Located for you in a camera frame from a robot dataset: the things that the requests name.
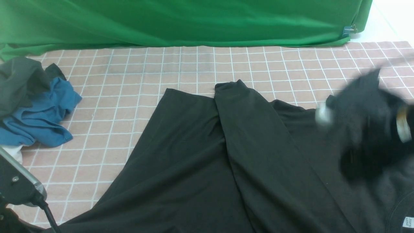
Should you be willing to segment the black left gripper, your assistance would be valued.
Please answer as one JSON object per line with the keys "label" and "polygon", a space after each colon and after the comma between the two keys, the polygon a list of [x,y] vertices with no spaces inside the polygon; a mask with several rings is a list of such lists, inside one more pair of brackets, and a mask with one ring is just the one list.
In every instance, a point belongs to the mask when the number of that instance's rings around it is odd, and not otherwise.
{"label": "black left gripper", "polygon": [[21,220],[10,208],[1,205],[0,208],[1,233],[41,233],[42,228]]}

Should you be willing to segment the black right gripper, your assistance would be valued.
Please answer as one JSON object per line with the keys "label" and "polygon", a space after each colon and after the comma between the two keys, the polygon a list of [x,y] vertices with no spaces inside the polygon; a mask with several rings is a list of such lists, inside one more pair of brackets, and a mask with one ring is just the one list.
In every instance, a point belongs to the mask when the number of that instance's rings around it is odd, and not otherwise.
{"label": "black right gripper", "polygon": [[340,170],[350,182],[374,179],[413,154],[413,103],[381,88],[380,71],[363,73],[325,101],[331,127],[345,130]]}

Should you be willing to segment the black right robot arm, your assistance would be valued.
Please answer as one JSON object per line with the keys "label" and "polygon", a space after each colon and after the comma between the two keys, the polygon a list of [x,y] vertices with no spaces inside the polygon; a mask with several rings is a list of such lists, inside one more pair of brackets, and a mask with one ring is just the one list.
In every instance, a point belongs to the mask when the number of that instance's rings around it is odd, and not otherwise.
{"label": "black right robot arm", "polygon": [[374,179],[413,153],[413,104],[381,88],[380,71],[353,79],[315,113],[328,132],[343,129],[340,170],[350,182]]}

